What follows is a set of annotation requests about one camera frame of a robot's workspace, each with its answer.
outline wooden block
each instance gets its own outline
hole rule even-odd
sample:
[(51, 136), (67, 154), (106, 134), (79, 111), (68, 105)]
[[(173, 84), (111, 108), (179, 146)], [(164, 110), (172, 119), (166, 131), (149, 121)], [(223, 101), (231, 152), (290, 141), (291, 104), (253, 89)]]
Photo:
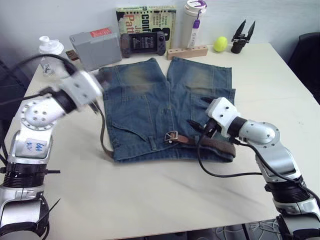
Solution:
[(166, 59), (172, 60), (173, 57), (179, 57), (183, 59), (194, 58), (200, 56), (206, 56), (208, 48), (206, 45), (194, 46), (190, 49), (174, 48), (166, 51)]

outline white plastic bottle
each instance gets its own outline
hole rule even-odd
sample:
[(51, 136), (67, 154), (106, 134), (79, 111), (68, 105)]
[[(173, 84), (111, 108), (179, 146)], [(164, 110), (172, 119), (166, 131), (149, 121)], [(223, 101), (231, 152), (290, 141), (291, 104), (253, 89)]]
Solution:
[[(59, 40), (50, 40), (48, 36), (41, 36), (39, 38), (40, 46), (39, 46), (39, 53), (40, 54), (55, 54), (59, 55), (65, 59), (67, 59), (67, 55), (64, 52), (64, 45), (59, 42)], [(62, 62), (56, 58), (52, 57), (43, 57), (40, 62), (43, 75), (48, 77), (53, 74), (57, 74), (60, 78), (68, 77), (68, 73), (65, 71)]]
[(183, 9), (181, 48), (187, 48), (190, 45), (195, 20), (198, 17), (199, 25), (197, 34), (201, 27), (201, 18), (207, 10), (207, 4), (204, 0), (188, 0)]

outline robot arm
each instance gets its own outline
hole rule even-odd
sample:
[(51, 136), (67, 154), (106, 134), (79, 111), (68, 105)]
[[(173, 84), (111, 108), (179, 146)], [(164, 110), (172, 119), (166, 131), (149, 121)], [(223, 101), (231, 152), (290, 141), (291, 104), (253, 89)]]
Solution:
[(272, 193), (274, 205), (281, 213), (277, 220), (282, 237), (319, 237), (319, 203), (308, 191), (292, 154), (280, 142), (279, 129), (270, 123), (241, 118), (224, 97), (214, 99), (206, 114), (221, 127), (224, 137), (239, 138), (255, 150), (256, 162), (266, 181), (265, 190)]
[(20, 131), (12, 140), (2, 171), (0, 239), (25, 239), (26, 234), (19, 237), (21, 231), (29, 231), (34, 235), (32, 239), (39, 239), (48, 231), (49, 208), (43, 197), (43, 182), (49, 172), (52, 131), (60, 118), (101, 96), (102, 87), (94, 76), (80, 70), (63, 79), (58, 91), (50, 93), (28, 101), (19, 110)]

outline red label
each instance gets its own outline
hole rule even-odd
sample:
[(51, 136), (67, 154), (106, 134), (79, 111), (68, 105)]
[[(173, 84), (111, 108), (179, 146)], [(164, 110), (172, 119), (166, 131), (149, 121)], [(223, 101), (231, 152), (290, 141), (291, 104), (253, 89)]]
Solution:
[(90, 34), (93, 38), (96, 38), (96, 37), (100, 37), (103, 35), (112, 34), (112, 31), (106, 27), (106, 28), (102, 28), (99, 30), (91, 31)]

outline denim shorts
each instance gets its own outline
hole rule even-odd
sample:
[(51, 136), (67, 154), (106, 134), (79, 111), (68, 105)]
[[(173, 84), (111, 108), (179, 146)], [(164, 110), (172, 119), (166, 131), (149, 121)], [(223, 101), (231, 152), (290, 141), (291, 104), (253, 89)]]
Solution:
[[(103, 67), (112, 80), (103, 94), (106, 126), (113, 146), (115, 162), (137, 162), (160, 159), (196, 160), (196, 146), (165, 143), (165, 134), (178, 131), (194, 138), (199, 132), (187, 120), (204, 125), (209, 117), (208, 103), (201, 97), (225, 97), (232, 103), (231, 68), (174, 57), (162, 73), (157, 61)], [(228, 141), (219, 133), (214, 138)], [(213, 147), (203, 147), (204, 160), (231, 162), (231, 154)]]

